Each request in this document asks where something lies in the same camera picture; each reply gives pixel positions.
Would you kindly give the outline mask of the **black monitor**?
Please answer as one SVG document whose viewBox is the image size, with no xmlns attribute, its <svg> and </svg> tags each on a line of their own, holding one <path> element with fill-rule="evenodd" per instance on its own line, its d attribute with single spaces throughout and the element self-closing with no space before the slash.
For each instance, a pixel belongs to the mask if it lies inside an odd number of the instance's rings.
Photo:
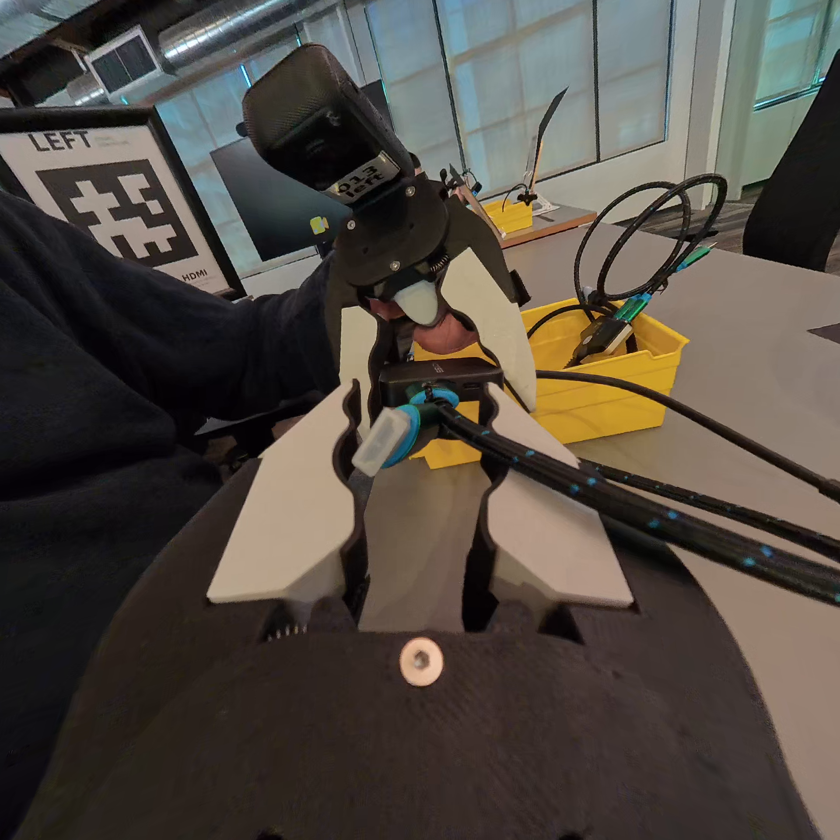
<svg viewBox="0 0 840 840">
<path fill-rule="evenodd" d="M 210 157 L 264 261 L 309 247 L 324 256 L 350 220 L 348 207 L 273 169 L 249 139 L 212 150 Z"/>
</svg>

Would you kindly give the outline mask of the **silver ventilation duct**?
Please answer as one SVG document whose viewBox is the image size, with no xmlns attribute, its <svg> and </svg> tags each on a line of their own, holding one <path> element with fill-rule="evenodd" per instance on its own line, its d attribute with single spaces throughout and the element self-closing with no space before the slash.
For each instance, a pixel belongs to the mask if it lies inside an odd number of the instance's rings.
<svg viewBox="0 0 840 840">
<path fill-rule="evenodd" d="M 66 84 L 60 101 L 75 107 L 152 102 L 165 90 L 181 90 L 191 82 L 275 53 L 283 45 L 294 49 L 324 40 L 333 25 L 343 28 L 344 38 L 350 39 L 349 10 L 360 5 L 363 2 L 211 2 L 160 30 L 137 21 L 97 47 L 142 26 L 161 59 L 164 75 L 109 98 L 83 59 L 95 47 L 80 57 L 81 74 Z"/>
</svg>

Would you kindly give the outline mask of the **thin black tilted panel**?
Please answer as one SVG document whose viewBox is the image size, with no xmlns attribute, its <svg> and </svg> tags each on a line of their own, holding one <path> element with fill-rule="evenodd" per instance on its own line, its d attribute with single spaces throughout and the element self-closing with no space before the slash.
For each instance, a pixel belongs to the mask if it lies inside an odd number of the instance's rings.
<svg viewBox="0 0 840 840">
<path fill-rule="evenodd" d="M 536 193 L 535 186 L 538 180 L 539 166 L 543 154 L 544 136 L 548 130 L 548 127 L 550 126 L 554 114 L 557 112 L 557 109 L 560 106 L 562 100 L 564 99 L 568 89 L 568 87 L 562 89 L 553 97 L 539 123 L 534 144 L 534 155 L 531 174 L 528 180 L 526 181 L 526 190 L 521 195 L 521 201 L 528 207 L 530 207 L 538 199 L 538 194 Z"/>
</svg>

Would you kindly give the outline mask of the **yellow plastic bin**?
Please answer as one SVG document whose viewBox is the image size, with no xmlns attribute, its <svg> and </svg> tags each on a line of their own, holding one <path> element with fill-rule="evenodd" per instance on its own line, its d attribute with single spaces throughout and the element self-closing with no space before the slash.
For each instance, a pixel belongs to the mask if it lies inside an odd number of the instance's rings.
<svg viewBox="0 0 840 840">
<path fill-rule="evenodd" d="M 529 340 L 535 366 L 561 371 L 571 359 L 585 327 L 580 310 L 544 324 Z M 582 366 L 583 373 L 633 382 L 669 395 L 689 339 L 641 314 L 634 325 L 637 351 L 619 350 Z M 615 388 L 539 380 L 535 420 L 562 444 L 574 444 L 661 426 L 665 407 Z"/>
</svg>

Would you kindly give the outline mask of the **person's left hand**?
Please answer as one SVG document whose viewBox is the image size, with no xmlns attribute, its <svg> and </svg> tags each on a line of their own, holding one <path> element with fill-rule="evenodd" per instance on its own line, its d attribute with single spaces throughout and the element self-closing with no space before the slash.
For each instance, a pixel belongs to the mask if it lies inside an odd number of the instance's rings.
<svg viewBox="0 0 840 840">
<path fill-rule="evenodd" d="M 450 311 L 434 325 L 417 324 L 413 330 L 413 340 L 421 350 L 441 356 L 460 352 L 478 339 L 478 333 Z"/>
</svg>

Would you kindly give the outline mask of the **person's dark sweater torso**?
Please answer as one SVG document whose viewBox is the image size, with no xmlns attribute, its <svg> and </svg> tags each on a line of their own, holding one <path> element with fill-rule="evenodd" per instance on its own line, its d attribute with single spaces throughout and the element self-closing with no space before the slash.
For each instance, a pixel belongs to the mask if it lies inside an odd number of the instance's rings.
<svg viewBox="0 0 840 840">
<path fill-rule="evenodd" d="M 10 838 L 46 772 L 113 614 L 222 485 L 192 451 L 2 456 L 1 823 Z"/>
</svg>

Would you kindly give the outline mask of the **person's left forearm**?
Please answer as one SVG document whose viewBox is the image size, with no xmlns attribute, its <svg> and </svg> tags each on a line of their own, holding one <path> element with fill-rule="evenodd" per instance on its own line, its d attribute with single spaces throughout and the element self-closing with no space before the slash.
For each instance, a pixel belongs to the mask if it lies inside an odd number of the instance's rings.
<svg viewBox="0 0 840 840">
<path fill-rule="evenodd" d="M 233 303 L 115 256 L 2 195 L 2 506 L 92 488 L 120 507 L 200 508 L 217 471 L 179 423 L 266 413 L 338 383 L 330 261 Z"/>
</svg>

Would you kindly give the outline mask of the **framed black white marker sign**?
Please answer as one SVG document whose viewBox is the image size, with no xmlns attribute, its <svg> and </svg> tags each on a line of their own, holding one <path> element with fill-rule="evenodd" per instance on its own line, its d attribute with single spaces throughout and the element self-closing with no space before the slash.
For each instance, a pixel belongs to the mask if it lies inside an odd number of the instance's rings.
<svg viewBox="0 0 840 840">
<path fill-rule="evenodd" d="M 1 180 L 114 256 L 216 297 L 246 296 L 154 107 L 3 108 Z"/>
</svg>

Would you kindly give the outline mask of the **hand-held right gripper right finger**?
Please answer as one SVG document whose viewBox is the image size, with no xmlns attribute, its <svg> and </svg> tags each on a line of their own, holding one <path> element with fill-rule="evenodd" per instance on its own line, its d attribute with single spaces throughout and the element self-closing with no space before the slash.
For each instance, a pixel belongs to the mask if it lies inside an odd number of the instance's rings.
<svg viewBox="0 0 840 840">
<path fill-rule="evenodd" d="M 518 473 L 517 454 L 487 450 L 504 437 L 566 466 L 579 462 L 497 385 L 479 399 L 480 466 L 490 486 L 467 554 L 463 625 L 483 631 L 503 602 L 526 606 L 546 631 L 568 626 L 572 606 L 624 610 L 632 590 L 599 514 Z"/>
</svg>

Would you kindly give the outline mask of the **small yellow bin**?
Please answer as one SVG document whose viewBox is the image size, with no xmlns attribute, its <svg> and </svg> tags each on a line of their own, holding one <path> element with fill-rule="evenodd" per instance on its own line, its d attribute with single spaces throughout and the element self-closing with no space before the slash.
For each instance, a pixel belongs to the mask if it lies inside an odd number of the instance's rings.
<svg viewBox="0 0 840 840">
<path fill-rule="evenodd" d="M 532 225 L 532 207 L 520 201 L 510 201 L 507 198 L 481 205 L 499 236 L 516 234 L 530 228 Z"/>
</svg>

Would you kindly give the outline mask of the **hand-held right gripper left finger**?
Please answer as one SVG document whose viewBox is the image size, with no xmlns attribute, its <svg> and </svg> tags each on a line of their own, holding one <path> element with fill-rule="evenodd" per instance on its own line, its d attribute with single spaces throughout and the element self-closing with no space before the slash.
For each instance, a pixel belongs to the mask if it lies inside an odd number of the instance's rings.
<svg viewBox="0 0 840 840">
<path fill-rule="evenodd" d="M 210 603 L 280 601 L 304 624 L 316 602 L 337 597 L 360 621 L 370 576 L 349 480 L 361 419 L 359 383 L 340 385 L 259 457 Z"/>
</svg>

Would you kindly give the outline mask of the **air vent grille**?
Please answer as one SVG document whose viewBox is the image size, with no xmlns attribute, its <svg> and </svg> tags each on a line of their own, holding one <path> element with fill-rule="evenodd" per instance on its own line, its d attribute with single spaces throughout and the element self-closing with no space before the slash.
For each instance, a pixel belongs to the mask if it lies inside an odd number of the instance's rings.
<svg viewBox="0 0 840 840">
<path fill-rule="evenodd" d="M 84 62 L 109 98 L 165 74 L 161 59 L 142 26 L 134 26 L 95 48 Z"/>
</svg>

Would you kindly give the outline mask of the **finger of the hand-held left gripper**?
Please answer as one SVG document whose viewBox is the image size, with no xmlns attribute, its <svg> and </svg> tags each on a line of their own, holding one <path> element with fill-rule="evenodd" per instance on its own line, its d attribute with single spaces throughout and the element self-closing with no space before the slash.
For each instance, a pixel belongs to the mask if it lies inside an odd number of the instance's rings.
<svg viewBox="0 0 840 840">
<path fill-rule="evenodd" d="M 464 317 L 482 349 L 498 362 L 528 411 L 537 405 L 537 375 L 518 305 L 510 301 L 472 248 L 448 264 L 441 284 L 448 308 Z"/>
<path fill-rule="evenodd" d="M 413 355 L 413 331 L 407 318 L 386 321 L 361 307 L 342 309 L 339 381 L 358 382 L 363 421 L 374 421 L 382 410 L 380 379 L 385 367 Z"/>
</svg>

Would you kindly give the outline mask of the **translucent plug cap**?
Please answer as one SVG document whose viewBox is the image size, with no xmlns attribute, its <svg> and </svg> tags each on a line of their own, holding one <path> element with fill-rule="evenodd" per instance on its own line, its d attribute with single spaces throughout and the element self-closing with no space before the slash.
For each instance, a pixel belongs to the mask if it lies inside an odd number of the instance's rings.
<svg viewBox="0 0 840 840">
<path fill-rule="evenodd" d="M 374 478 L 402 444 L 410 429 L 411 421 L 402 410 L 383 408 L 353 454 L 353 467 L 365 476 Z"/>
</svg>

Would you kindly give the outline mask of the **black office chair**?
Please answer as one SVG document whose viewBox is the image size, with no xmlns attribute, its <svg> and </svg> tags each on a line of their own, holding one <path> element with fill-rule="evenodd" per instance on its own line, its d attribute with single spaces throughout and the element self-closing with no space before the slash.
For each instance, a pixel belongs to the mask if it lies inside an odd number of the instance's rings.
<svg viewBox="0 0 840 840">
<path fill-rule="evenodd" d="M 754 204 L 742 252 L 824 271 L 839 229 L 839 55 Z"/>
</svg>

